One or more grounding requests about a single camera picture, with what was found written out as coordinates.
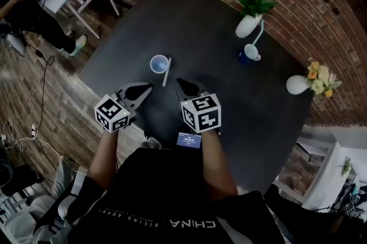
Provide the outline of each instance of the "white cup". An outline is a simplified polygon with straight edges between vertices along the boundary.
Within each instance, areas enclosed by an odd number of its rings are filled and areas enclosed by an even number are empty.
[[[252,44],[245,45],[244,51],[245,51],[246,57],[248,57],[250,60],[253,60],[253,61],[261,60],[261,55],[259,55],[259,52],[257,51],[257,48],[255,45],[252,45]]]
[[[150,60],[150,69],[157,74],[163,74],[168,69],[168,59],[162,55],[157,54]]]

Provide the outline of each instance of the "dark table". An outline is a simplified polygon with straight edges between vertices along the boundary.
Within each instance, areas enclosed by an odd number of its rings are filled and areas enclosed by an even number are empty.
[[[241,64],[252,43],[235,35],[241,15],[220,0],[140,0],[115,26],[80,78],[99,96],[132,81],[153,83],[137,126],[163,144],[177,141],[182,125],[177,77],[204,84],[222,106],[221,141],[236,182],[264,192],[279,173],[304,125],[313,95],[287,92],[286,80],[302,66],[264,33],[256,44],[262,59]],[[156,54],[170,56],[167,86],[150,70]]]

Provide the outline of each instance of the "paper cup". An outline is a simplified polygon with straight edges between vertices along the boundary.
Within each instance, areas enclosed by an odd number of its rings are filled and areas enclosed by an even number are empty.
[[[168,69],[168,59],[161,55],[157,54],[150,60],[150,69],[157,74],[163,74]]]

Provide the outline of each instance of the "green plant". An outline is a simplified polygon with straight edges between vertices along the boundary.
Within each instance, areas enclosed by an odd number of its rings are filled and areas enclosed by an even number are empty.
[[[346,159],[342,169],[342,176],[348,174],[351,169],[352,169],[352,163],[350,162],[350,159]]]
[[[243,5],[243,16],[250,15],[255,17],[260,14],[270,14],[269,10],[275,7],[276,2],[272,0],[239,0]]]

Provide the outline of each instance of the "flower vase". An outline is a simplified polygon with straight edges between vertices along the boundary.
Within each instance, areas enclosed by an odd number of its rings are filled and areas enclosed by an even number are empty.
[[[253,32],[253,30],[257,27],[263,15],[257,15],[256,17],[246,15],[241,22],[238,24],[236,28],[236,35],[239,38],[244,38]]]
[[[292,95],[299,95],[310,87],[307,79],[301,75],[289,77],[286,84],[287,90]]]

